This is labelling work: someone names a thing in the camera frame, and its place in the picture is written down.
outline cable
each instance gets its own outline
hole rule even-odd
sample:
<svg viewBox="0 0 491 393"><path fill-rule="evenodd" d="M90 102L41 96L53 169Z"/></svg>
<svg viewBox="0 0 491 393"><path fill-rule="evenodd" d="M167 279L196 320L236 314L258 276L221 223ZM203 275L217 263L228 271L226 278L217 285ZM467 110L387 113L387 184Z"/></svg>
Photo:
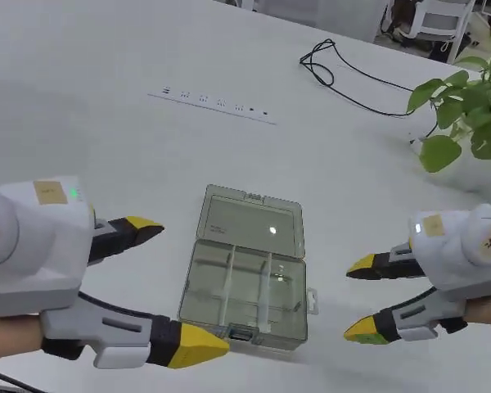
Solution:
<svg viewBox="0 0 491 393"><path fill-rule="evenodd" d="M36 387L30 386L26 383L16 380L15 378L11 378L5 374L0 373L0 380L6 383L10 383L14 386L19 387L20 389L24 389L25 391L30 391L31 393L46 393L45 391L41 391Z"/></svg>
<svg viewBox="0 0 491 393"><path fill-rule="evenodd" d="M349 67L351 68L352 70L355 70L357 71L358 73L364 75L364 76L367 76L368 78L371 78L371 79L374 79L378 82L381 82L383 84L388 84L389 86L393 86L393 87L396 87L396 88L401 88L403 90L406 90L408 92L412 92L412 90L410 88L405 88L404 86L400 86L399 84L394 84L392 82L389 82L387 80L383 80L383 79L380 79L380 78L377 78L375 76L372 76L372 75L369 75L368 73L366 72L363 72L361 70L359 70L358 68L356 68L355 66L349 64L340 54L340 52L338 51L338 49L336 48L336 43L331 40L330 38L328 39L325 39L324 41L322 41L321 43L318 43L317 45L314 46L313 50L302 56L300 58L300 64L302 66L304 66L309 72L311 72L311 74L313 74L314 78L322 85L322 86L325 86L327 88L329 88L331 91L333 91L334 93L338 94L339 96L345 98L346 100L348 100L349 102L352 102L353 104L355 105L358 105L360 107L362 107L363 109L367 110L367 111L370 111L370 112L373 112L373 113L377 113L378 115L384 115L384 116L390 116L390 117L405 117L405 116L409 116L413 113L413 111L411 112L406 112L406 113L389 113L389 112L384 112L384 111L379 111L377 109L374 109L374 108L371 108L367 105L364 105L362 104L361 102L358 102L357 100L355 100L354 98L351 98L349 96L347 96L346 94L343 94L342 92L340 92L339 90L337 90L336 88L333 88L333 84L335 83L335 75L331 72L331 70L329 70L327 67L325 67L323 64L320 64L320 63L317 63L317 62L314 62L313 61L313 56L315 53L318 53L320 51L323 51L325 49L329 49L330 47L333 47L333 49L335 50L336 52L336 55ZM317 68L321 68L323 70L325 70L330 76L331 76L331 82L330 83L327 83L324 79L322 79L322 77L320 75L318 75L315 71L315 67Z"/></svg>
<svg viewBox="0 0 491 393"><path fill-rule="evenodd" d="M428 138L435 130L436 128L439 126L439 122L437 121L435 123L435 126L431 129L431 131L429 133L427 133L427 135L424 137L424 138Z"/></svg>

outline translucent storage box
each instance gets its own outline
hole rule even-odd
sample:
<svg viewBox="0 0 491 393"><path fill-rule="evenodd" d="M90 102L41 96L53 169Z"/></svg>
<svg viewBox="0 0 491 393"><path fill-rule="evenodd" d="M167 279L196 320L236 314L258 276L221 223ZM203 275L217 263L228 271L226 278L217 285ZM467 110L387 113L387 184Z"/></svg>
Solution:
<svg viewBox="0 0 491 393"><path fill-rule="evenodd" d="M196 235L181 321L257 346L294 350L306 342L298 203L210 185Z"/></svg>

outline white table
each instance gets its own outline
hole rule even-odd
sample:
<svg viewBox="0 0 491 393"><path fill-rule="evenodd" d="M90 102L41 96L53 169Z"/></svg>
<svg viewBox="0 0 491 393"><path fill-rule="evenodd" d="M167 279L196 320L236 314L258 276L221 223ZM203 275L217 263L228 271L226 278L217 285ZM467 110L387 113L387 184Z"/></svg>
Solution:
<svg viewBox="0 0 491 393"><path fill-rule="evenodd" d="M302 204L308 283L321 307L290 361L231 353L181 371L101 371L89 350L75 362L42 353L2 359L0 371L61 393L491 391L491 327L385 347L342 337L357 318L428 287L357 282L345 270L403 242L414 210L480 199L421 176L407 140L431 128L428 110L384 118L317 86L298 58L327 36L210 0L0 0L0 183L78 174L102 217L143 215L166 226L153 242L91 268L85 292L176 315L205 186L217 183ZM453 71L333 38L355 65L396 83ZM338 88L404 110L405 93L336 66L332 54L322 60ZM278 124L147 96L165 84L261 105Z"/></svg>

